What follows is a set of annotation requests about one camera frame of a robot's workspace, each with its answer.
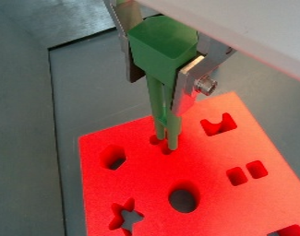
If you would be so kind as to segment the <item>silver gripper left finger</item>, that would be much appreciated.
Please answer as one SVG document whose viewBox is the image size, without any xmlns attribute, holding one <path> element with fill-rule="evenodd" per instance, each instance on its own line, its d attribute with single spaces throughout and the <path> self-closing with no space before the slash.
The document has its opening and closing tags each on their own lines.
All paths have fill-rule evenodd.
<svg viewBox="0 0 300 236">
<path fill-rule="evenodd" d="M 142 22 L 139 4 L 135 0 L 103 0 L 106 9 L 118 30 L 121 50 L 125 54 L 126 78 L 134 83 L 145 76 L 143 70 L 134 64 L 129 31 Z"/>
</svg>

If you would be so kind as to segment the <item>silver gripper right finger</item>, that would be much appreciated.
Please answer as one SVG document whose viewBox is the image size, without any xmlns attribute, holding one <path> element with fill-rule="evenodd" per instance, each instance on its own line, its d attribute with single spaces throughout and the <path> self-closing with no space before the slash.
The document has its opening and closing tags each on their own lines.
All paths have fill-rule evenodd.
<svg viewBox="0 0 300 236">
<path fill-rule="evenodd" d="M 236 50 L 205 34 L 197 35 L 197 55 L 177 74 L 172 112 L 181 116 L 193 106 L 198 93 L 210 96 L 217 81 L 210 74 L 236 53 Z"/>
</svg>

